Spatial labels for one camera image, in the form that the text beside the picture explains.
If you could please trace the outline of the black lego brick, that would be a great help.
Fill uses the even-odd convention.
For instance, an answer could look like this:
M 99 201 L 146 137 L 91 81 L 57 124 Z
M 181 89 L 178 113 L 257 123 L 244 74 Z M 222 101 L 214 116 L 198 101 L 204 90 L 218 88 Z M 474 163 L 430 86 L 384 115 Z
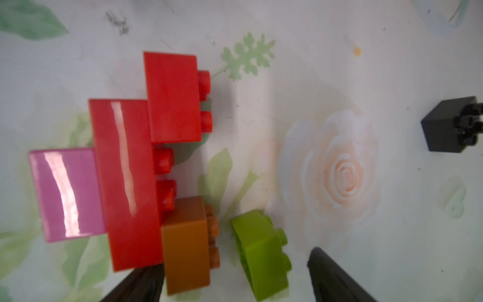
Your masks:
M 475 96 L 441 101 L 421 126 L 429 151 L 461 153 L 482 134 L 482 103 Z

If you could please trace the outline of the long red lego brick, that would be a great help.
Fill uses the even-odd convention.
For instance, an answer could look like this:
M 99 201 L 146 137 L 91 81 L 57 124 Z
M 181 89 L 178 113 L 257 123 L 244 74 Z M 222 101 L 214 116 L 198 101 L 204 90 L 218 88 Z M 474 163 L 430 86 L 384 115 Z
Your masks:
M 89 113 L 113 269 L 160 264 L 162 219 L 148 103 L 90 99 Z

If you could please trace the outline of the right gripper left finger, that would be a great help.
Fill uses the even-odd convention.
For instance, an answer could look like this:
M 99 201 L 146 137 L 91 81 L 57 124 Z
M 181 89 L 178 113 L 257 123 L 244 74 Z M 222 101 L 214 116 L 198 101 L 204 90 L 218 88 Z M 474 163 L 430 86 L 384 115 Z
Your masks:
M 165 279 L 163 264 L 134 269 L 102 302 L 160 301 Z

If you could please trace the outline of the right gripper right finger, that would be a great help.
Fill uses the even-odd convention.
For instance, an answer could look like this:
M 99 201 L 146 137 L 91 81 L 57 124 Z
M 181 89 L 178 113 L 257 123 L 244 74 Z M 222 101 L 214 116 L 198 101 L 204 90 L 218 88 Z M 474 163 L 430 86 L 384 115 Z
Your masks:
M 312 249 L 307 267 L 317 302 L 376 302 L 320 247 Z

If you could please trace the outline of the magenta lego brick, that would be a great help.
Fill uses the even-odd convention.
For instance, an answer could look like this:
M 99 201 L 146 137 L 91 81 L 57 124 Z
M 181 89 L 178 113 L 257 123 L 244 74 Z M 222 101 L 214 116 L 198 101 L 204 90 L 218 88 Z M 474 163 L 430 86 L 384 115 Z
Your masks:
M 93 148 L 28 153 L 45 241 L 106 233 Z

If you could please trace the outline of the small red lego brick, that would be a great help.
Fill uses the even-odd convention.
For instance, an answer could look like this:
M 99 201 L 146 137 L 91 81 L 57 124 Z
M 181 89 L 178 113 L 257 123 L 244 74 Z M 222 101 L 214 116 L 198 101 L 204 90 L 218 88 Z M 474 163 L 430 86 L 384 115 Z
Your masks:
M 197 57 L 144 52 L 148 110 L 153 143 L 199 142 L 213 131 L 213 116 L 201 109 L 211 93 L 211 77 Z

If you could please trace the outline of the green lego brick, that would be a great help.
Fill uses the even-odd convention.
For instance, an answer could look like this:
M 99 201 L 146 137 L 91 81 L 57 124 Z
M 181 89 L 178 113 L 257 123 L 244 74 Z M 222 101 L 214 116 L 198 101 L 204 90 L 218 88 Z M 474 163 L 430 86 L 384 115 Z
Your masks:
M 289 287 L 291 261 L 283 252 L 288 243 L 270 216 L 252 210 L 230 219 L 241 266 L 254 297 L 264 301 Z

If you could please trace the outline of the orange lego brick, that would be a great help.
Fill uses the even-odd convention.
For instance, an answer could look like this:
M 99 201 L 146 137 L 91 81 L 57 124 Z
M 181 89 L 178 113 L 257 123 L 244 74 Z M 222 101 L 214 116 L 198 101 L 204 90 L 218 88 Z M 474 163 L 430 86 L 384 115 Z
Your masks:
M 218 219 L 201 196 L 181 198 L 161 226 L 166 292 L 172 296 L 209 286 L 220 267 Z

